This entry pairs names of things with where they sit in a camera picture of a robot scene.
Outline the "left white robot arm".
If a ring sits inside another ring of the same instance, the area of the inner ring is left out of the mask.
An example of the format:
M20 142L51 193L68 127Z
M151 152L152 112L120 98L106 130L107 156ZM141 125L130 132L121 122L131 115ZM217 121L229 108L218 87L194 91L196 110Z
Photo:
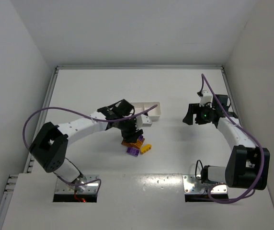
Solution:
M90 118L80 118L71 122L54 125L45 123L29 151L47 173L54 173L69 184L77 182L82 173L66 159L69 145L97 132L117 128L123 140L136 143L143 135L137 117L128 119L134 106L122 99L113 105L97 109Z

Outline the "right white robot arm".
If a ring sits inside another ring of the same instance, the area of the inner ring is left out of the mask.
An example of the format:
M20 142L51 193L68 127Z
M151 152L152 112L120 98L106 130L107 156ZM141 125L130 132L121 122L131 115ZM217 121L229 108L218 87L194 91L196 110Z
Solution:
M199 103L191 103L183 122L188 125L212 123L227 141L231 154L226 167L206 165L201 169L202 183L224 183L232 188L249 188L259 175L256 190L267 186L270 152L260 149L238 127L238 116L229 111L228 96L218 94L213 98L209 91L198 93Z

